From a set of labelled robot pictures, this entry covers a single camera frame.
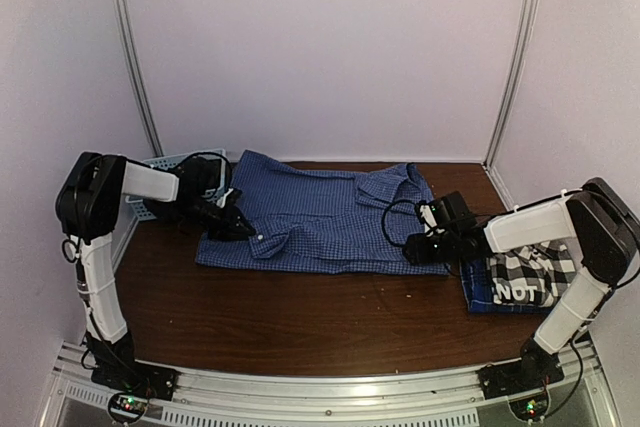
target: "blue shirt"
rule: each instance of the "blue shirt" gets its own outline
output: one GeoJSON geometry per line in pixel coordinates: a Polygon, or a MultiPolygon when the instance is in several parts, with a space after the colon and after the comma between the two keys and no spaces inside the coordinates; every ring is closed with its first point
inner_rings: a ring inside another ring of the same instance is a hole
{"type": "MultiPolygon", "coordinates": [[[[383,237],[380,220],[390,202],[433,199],[413,164],[377,172],[297,170],[246,151],[233,172],[242,190],[238,207],[257,231],[248,241],[203,236],[196,262],[236,269],[289,272],[446,274],[443,264],[412,266],[383,237]]],[[[397,242],[421,232],[413,208],[401,204],[387,215],[397,242]]]]}

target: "brown wooden surface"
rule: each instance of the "brown wooden surface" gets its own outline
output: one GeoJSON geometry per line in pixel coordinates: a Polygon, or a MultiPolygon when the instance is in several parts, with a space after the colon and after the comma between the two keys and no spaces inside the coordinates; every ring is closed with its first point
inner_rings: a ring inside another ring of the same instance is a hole
{"type": "MultiPolygon", "coordinates": [[[[294,164],[373,170],[387,164],[294,164]]],[[[439,196],[502,204],[479,165],[425,164],[439,196]]],[[[237,271],[194,263],[200,230],[142,223],[118,271],[141,360],[249,374],[366,375],[493,362],[518,355],[541,316],[467,313],[450,277],[237,271]]]]}

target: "vertical metal post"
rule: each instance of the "vertical metal post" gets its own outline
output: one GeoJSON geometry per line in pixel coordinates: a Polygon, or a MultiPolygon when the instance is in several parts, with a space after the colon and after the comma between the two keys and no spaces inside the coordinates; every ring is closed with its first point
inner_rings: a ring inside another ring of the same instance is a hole
{"type": "Polygon", "coordinates": [[[160,144],[158,131],[153,121],[151,108],[149,107],[149,99],[144,87],[142,72],[140,70],[140,62],[138,60],[138,54],[136,53],[136,47],[133,41],[133,31],[131,29],[131,21],[129,19],[127,0],[114,0],[114,3],[116,8],[116,18],[118,20],[118,27],[120,30],[120,38],[122,40],[122,47],[124,49],[125,60],[127,63],[127,70],[129,71],[131,86],[133,87],[133,93],[136,98],[136,103],[138,104],[138,111],[140,112],[142,126],[147,136],[147,141],[153,150],[154,156],[162,157],[164,153],[162,151],[162,145],[160,144]]]}
{"type": "Polygon", "coordinates": [[[488,171],[491,171],[496,161],[498,149],[504,137],[505,128],[513,102],[516,96],[516,90],[520,82],[522,75],[522,69],[524,66],[524,56],[529,45],[529,39],[531,37],[531,31],[533,29],[533,23],[536,17],[536,11],[538,10],[538,0],[522,0],[522,10],[520,12],[520,25],[518,27],[518,35],[516,37],[516,44],[513,49],[513,57],[511,59],[511,67],[509,69],[509,75],[507,77],[507,84],[505,86],[504,93],[502,95],[502,103],[500,105],[500,113],[496,121],[493,135],[491,136],[491,143],[489,144],[489,150],[484,161],[484,166],[488,171]]]}

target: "black and white checkered cloth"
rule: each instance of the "black and white checkered cloth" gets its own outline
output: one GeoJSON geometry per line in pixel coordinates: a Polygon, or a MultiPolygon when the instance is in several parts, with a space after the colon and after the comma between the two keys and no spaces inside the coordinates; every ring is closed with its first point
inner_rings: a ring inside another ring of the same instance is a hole
{"type": "Polygon", "coordinates": [[[487,259],[495,304],[552,307],[576,275],[567,246],[552,240],[487,259]]]}

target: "robotic arm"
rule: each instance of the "robotic arm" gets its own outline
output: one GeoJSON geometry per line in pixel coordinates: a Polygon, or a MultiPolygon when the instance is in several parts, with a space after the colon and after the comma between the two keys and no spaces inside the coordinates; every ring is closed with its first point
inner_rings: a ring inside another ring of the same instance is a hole
{"type": "MultiPolygon", "coordinates": [[[[580,243],[582,268],[522,347],[522,360],[479,372],[486,398],[562,380],[557,353],[593,320],[617,288],[638,275],[620,283],[638,254],[640,222],[600,178],[484,223],[477,222],[479,216],[469,211],[459,192],[419,204],[416,213],[426,232],[410,235],[403,248],[413,264],[482,258],[554,239],[577,238],[580,243]]],[[[522,420],[532,420],[529,414],[526,411],[522,420]]]]}
{"type": "Polygon", "coordinates": [[[118,304],[111,232],[120,198],[132,195],[145,199],[159,218],[200,222],[210,238],[241,240],[255,234],[234,205],[239,191],[229,191],[223,205],[201,197],[217,186],[221,165],[196,154],[169,171],[118,155],[84,152],[78,158],[58,194],[56,214],[67,235],[63,253],[76,266],[85,305],[87,347],[96,363],[93,382],[142,398],[171,399],[177,373],[135,361],[133,338],[118,304]]]}

